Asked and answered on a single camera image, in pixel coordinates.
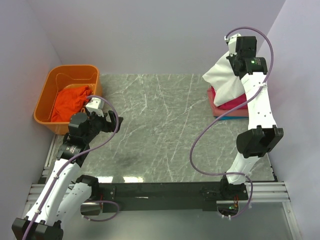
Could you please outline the white printed t-shirt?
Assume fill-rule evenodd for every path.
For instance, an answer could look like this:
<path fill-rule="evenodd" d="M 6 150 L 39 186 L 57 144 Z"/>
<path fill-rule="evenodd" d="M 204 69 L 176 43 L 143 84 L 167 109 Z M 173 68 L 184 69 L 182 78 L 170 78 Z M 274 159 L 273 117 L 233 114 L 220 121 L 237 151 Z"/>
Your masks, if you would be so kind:
<path fill-rule="evenodd" d="M 214 66 L 202 76 L 215 91 L 213 103 L 217 107 L 235 100 L 245 93 L 239 77 L 235 76 L 231 64 L 227 59 L 229 56 L 229 52 L 227 51 Z"/>

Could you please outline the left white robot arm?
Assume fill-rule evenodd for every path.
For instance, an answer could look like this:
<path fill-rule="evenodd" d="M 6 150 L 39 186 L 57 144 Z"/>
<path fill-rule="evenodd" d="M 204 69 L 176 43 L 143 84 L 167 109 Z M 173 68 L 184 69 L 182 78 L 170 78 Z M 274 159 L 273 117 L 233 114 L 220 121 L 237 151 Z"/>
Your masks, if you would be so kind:
<path fill-rule="evenodd" d="M 92 151 L 90 142 L 100 133 L 115 134 L 119 131 L 122 117 L 116 111 L 99 114 L 79 112 L 68 124 L 59 147 L 53 170 L 42 192 L 24 218 L 16 218 L 11 226 L 17 240 L 61 240 L 65 224 L 83 203 L 95 203 L 98 207 L 109 201 L 103 199 L 99 180 L 81 175 L 70 193 L 69 185 Z"/>

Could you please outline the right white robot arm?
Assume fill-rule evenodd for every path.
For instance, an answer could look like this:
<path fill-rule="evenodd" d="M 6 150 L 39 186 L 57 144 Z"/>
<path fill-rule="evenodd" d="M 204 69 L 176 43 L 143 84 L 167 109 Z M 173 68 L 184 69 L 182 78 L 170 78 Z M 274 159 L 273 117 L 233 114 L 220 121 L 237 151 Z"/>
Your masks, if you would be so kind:
<path fill-rule="evenodd" d="M 248 129 L 236 138 L 237 155 L 220 181 L 223 200 L 248 198 L 246 179 L 255 163 L 269 153 L 284 136 L 273 117 L 268 86 L 265 80 L 268 67 L 265 58 L 257 57 L 257 39 L 236 34 L 227 40 L 232 71 L 244 88 L 248 109 Z"/>

